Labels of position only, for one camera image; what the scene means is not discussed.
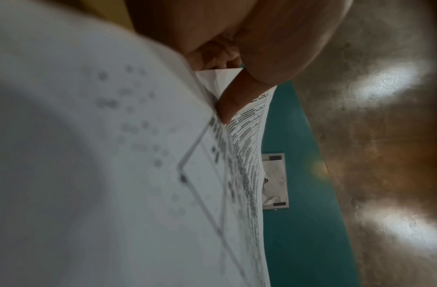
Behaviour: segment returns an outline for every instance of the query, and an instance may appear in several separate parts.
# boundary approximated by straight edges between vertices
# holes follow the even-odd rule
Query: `white paper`
[[[236,73],[216,74],[218,94]],[[272,93],[228,137],[171,50],[0,1],[0,286],[269,286]]]

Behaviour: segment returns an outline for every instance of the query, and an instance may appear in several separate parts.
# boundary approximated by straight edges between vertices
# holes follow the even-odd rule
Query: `brown floor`
[[[356,0],[294,87],[363,287],[437,287],[437,6]]]

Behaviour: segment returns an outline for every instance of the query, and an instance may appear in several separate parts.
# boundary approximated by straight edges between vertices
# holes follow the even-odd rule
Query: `green board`
[[[291,82],[275,91],[262,153],[285,153],[288,178],[289,208],[263,212],[271,286],[359,287],[335,192],[320,175],[321,155]]]

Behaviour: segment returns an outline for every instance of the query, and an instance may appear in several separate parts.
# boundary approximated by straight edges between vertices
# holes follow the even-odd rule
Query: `shiny floor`
[[[293,83],[362,287],[437,287],[437,3],[355,0]]]

